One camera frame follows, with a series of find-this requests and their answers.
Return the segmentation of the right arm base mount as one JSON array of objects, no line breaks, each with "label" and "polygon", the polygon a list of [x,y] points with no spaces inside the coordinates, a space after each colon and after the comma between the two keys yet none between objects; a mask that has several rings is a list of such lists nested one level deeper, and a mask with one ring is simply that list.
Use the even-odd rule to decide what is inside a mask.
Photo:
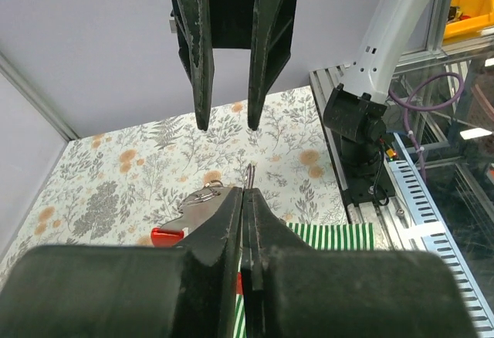
[{"label": "right arm base mount", "polygon": [[383,139],[375,143],[357,144],[340,138],[340,161],[343,165],[350,199],[354,205],[372,202],[385,206],[396,194],[385,168],[388,145]]}]

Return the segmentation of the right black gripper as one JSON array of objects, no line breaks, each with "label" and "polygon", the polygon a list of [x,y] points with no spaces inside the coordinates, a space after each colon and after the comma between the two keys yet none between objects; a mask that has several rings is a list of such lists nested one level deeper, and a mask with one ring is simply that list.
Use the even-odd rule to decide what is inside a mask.
[{"label": "right black gripper", "polygon": [[191,83],[198,129],[209,126],[213,47],[251,47],[248,126],[258,129],[267,93],[291,56],[297,0],[171,1],[178,55]]}]

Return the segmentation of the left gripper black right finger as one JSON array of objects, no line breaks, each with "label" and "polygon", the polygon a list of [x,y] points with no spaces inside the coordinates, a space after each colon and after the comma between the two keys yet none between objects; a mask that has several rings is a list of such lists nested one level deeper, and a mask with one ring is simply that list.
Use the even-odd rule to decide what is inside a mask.
[{"label": "left gripper black right finger", "polygon": [[474,337],[455,278],[420,251],[324,251],[244,192],[241,262],[249,337]]}]

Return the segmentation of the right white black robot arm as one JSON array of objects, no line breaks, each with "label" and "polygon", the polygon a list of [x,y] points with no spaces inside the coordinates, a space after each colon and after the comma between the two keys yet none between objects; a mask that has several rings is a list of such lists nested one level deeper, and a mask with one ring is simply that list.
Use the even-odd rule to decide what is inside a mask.
[{"label": "right white black robot arm", "polygon": [[[384,159],[388,89],[430,0],[380,0],[355,60],[333,89],[323,124],[340,137],[340,156],[360,176]],[[171,0],[178,55],[191,83],[198,129],[207,130],[215,49],[250,52],[248,125],[259,127],[266,95],[289,61],[297,0]]]}]

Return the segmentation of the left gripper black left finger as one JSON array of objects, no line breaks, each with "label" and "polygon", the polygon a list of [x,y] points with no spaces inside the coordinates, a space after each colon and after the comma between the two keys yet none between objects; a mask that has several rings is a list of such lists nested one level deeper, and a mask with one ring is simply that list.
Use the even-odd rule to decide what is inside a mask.
[{"label": "left gripper black left finger", "polygon": [[169,248],[28,250],[1,292],[1,335],[230,337],[242,196],[229,188],[215,213]]}]

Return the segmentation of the red handled silver keyring carabiner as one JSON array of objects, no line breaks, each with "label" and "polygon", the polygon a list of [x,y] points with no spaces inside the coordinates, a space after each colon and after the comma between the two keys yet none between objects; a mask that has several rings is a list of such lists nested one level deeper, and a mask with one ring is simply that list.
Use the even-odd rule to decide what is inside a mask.
[{"label": "red handled silver keyring carabiner", "polygon": [[151,230],[155,248],[171,248],[202,226],[219,209],[231,188],[212,179],[203,188],[189,194],[179,205],[179,216]]}]

